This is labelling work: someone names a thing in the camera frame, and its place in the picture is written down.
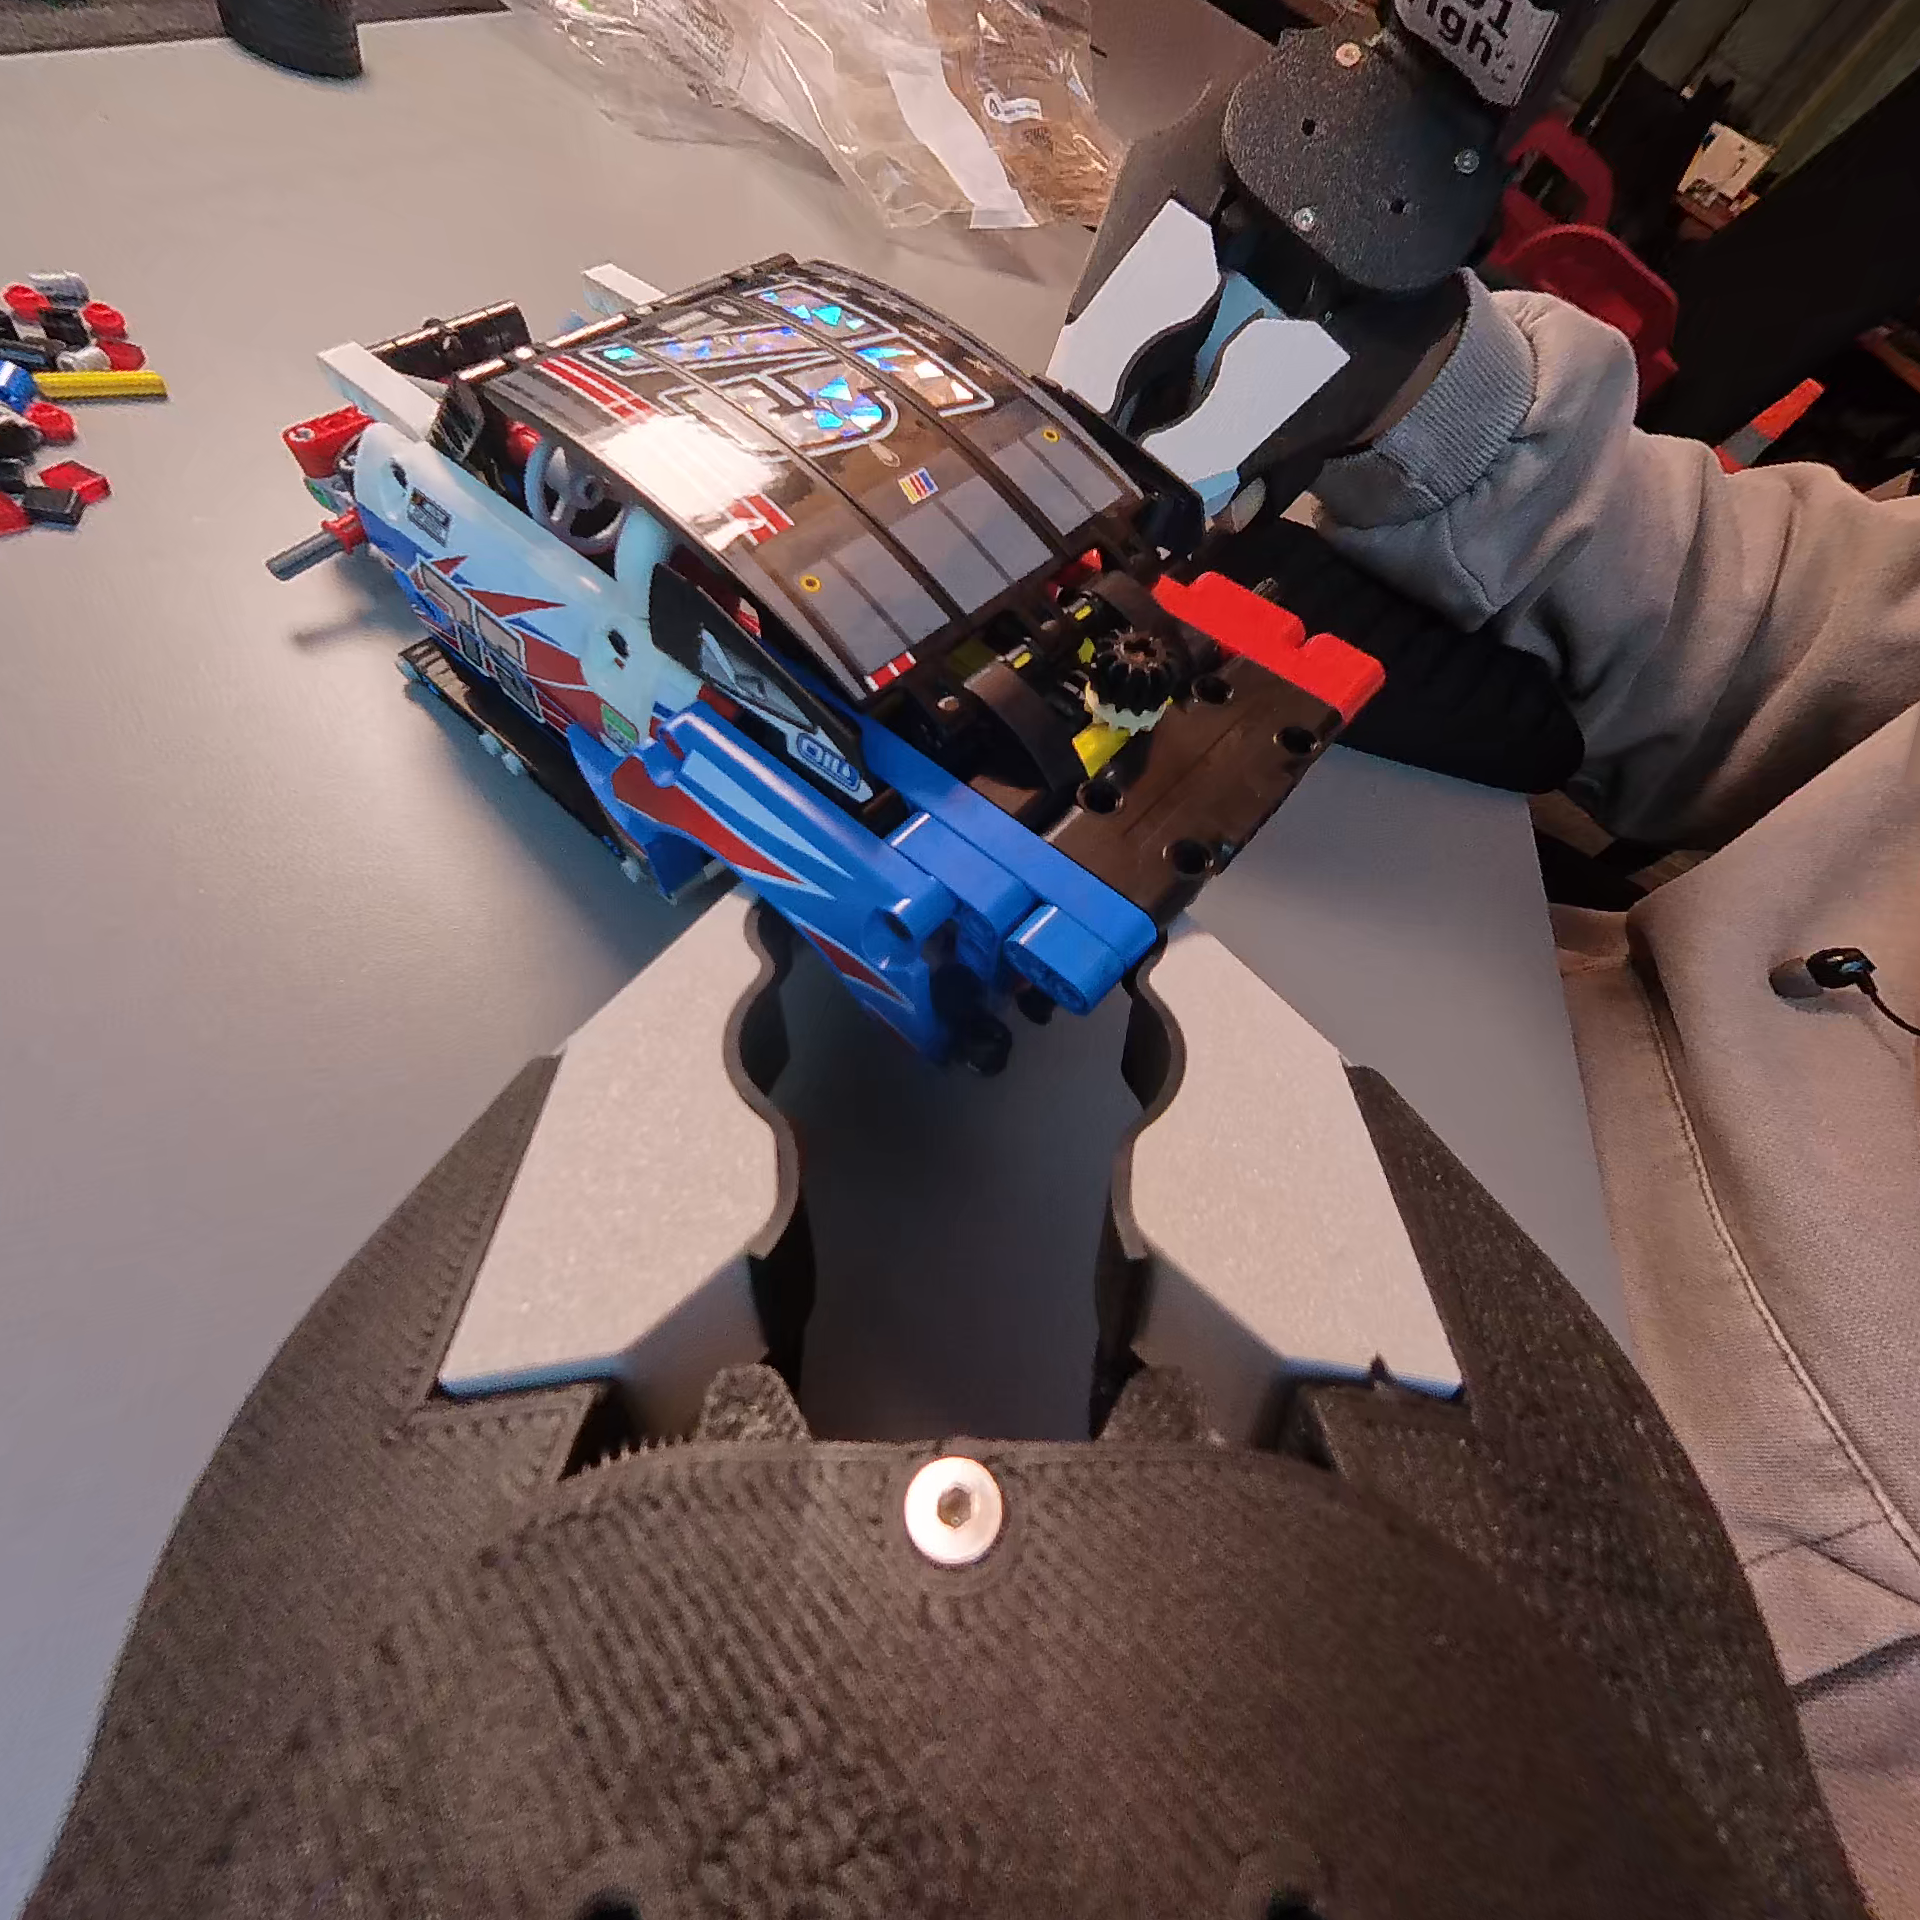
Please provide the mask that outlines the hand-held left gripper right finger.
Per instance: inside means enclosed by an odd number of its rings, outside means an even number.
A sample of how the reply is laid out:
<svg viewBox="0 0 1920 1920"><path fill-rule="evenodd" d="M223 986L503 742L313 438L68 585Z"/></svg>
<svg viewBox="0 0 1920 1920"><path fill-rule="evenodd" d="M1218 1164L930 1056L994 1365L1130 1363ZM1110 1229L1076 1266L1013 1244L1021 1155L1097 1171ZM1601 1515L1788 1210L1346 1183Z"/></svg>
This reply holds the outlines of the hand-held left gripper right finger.
<svg viewBox="0 0 1920 1920"><path fill-rule="evenodd" d="M1193 917L1125 982L1141 1121L1102 1229L1102 1405L1181 1368L1211 1426L1271 1443L1298 1380L1448 1401L1461 1365L1341 1056Z"/></svg>

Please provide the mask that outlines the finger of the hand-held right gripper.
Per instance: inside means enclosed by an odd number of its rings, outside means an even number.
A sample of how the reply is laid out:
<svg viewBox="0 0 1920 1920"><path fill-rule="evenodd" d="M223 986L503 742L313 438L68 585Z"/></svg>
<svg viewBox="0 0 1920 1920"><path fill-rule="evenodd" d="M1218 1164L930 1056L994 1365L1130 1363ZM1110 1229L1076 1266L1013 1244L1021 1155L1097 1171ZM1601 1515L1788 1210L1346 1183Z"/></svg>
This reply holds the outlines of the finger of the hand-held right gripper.
<svg viewBox="0 0 1920 1920"><path fill-rule="evenodd" d="M1221 289L1209 220L1170 200L1063 322L1046 378L1125 438L1170 438L1202 399Z"/></svg>
<svg viewBox="0 0 1920 1920"><path fill-rule="evenodd" d="M1348 363L1325 328L1260 314L1211 359L1202 399L1141 445L1202 502L1232 502L1255 453Z"/></svg>

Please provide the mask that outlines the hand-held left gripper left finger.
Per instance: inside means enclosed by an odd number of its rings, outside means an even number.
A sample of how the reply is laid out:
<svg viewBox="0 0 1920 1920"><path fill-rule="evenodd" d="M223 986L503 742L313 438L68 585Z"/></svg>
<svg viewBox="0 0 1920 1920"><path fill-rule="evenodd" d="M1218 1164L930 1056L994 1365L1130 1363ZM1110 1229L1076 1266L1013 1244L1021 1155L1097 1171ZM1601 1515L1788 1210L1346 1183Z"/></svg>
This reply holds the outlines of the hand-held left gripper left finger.
<svg viewBox="0 0 1920 1920"><path fill-rule="evenodd" d="M812 1239L770 1099L790 946L724 894L566 1046L440 1359L452 1398L610 1380L700 1405L736 1363L801 1385Z"/></svg>

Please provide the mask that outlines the pile of loose lego pieces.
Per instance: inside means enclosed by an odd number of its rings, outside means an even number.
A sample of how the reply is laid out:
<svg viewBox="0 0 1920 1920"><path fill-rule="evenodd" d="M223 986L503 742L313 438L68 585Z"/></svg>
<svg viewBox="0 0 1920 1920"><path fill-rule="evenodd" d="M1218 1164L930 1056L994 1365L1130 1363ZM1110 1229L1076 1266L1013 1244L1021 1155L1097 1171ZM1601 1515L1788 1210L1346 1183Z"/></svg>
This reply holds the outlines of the pile of loose lego pieces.
<svg viewBox="0 0 1920 1920"><path fill-rule="evenodd" d="M80 273L2 285L2 540L60 529L111 495L103 471L71 453L75 409L165 403L171 387L129 341L126 316Z"/></svg>

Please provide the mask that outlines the person's right forearm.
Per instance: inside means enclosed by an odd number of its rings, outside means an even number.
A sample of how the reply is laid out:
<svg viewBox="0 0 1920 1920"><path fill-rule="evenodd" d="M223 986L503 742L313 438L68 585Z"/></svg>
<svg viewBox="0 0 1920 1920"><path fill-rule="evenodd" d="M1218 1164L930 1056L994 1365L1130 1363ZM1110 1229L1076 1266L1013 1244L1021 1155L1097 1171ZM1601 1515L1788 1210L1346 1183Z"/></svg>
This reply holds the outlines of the person's right forearm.
<svg viewBox="0 0 1920 1920"><path fill-rule="evenodd" d="M1725 475L1633 424L1626 341L1487 290L1424 399L1317 484L1376 579L1544 659L1612 834L1726 847L1918 705L1918 499L1832 466Z"/></svg>

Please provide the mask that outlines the orange grey traffic cone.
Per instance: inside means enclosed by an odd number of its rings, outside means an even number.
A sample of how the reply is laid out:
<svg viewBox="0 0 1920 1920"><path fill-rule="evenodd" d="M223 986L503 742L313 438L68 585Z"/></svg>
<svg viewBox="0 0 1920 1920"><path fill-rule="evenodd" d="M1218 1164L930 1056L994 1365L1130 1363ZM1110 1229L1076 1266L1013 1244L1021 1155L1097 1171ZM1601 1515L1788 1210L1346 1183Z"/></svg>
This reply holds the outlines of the orange grey traffic cone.
<svg viewBox="0 0 1920 1920"><path fill-rule="evenodd" d="M1758 413L1751 421L1745 421L1741 427L1734 427L1732 438L1725 438L1713 453L1725 475L1741 475L1751 471L1763 462L1763 453L1791 427L1799 424L1813 404L1822 399L1826 381L1822 378L1802 378L1796 388L1788 388L1782 399L1771 403L1763 413Z"/></svg>

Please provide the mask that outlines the black ribbed object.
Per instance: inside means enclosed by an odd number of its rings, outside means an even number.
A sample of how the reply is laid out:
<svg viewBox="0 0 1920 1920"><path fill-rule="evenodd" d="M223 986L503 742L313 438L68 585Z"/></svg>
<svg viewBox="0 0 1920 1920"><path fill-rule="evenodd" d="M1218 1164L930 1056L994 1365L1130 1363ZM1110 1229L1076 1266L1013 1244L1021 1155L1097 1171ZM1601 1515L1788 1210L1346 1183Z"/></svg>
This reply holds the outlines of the black ribbed object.
<svg viewBox="0 0 1920 1920"><path fill-rule="evenodd" d="M301 80L351 83L365 71L356 3L220 0L226 37L249 57Z"/></svg>

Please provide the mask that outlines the red plastic object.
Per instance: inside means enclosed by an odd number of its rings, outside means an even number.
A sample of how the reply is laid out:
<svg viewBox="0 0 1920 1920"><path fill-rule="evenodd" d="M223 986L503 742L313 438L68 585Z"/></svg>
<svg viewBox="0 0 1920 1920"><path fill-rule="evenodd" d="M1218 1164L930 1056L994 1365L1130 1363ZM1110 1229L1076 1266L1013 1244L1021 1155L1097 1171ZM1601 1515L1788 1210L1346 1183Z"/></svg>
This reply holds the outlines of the red plastic object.
<svg viewBox="0 0 1920 1920"><path fill-rule="evenodd" d="M1615 179L1608 161L1560 119L1538 119L1508 150L1513 179L1502 192L1502 227L1482 261L1487 277L1508 277L1524 290L1569 299L1628 341L1639 368L1639 403L1673 375L1679 299L1612 232ZM1576 195L1576 216L1553 216L1524 192L1523 175L1547 161Z"/></svg>

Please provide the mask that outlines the clear plastic bags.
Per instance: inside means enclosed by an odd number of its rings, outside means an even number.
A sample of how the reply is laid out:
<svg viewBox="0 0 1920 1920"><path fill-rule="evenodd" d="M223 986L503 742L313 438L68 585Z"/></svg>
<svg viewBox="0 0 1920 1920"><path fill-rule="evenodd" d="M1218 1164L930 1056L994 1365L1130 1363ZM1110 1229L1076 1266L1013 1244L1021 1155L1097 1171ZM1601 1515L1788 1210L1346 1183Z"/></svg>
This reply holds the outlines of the clear plastic bags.
<svg viewBox="0 0 1920 1920"><path fill-rule="evenodd" d="M811 150L892 229L1095 229L1123 146L1088 3L513 3L615 120Z"/></svg>

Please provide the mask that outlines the lego car model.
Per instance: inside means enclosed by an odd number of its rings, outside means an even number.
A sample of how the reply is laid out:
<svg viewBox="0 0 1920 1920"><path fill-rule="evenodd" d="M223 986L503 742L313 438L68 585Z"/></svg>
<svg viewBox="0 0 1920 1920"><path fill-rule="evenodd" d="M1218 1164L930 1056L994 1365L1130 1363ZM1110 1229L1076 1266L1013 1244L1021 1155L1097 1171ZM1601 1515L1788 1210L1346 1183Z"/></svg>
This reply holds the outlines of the lego car model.
<svg viewBox="0 0 1920 1920"><path fill-rule="evenodd" d="M775 255L536 341L499 299L324 356L321 529L404 675L638 881L736 874L934 1061L1088 1017L1385 671L1209 570L1202 499L920 299Z"/></svg>

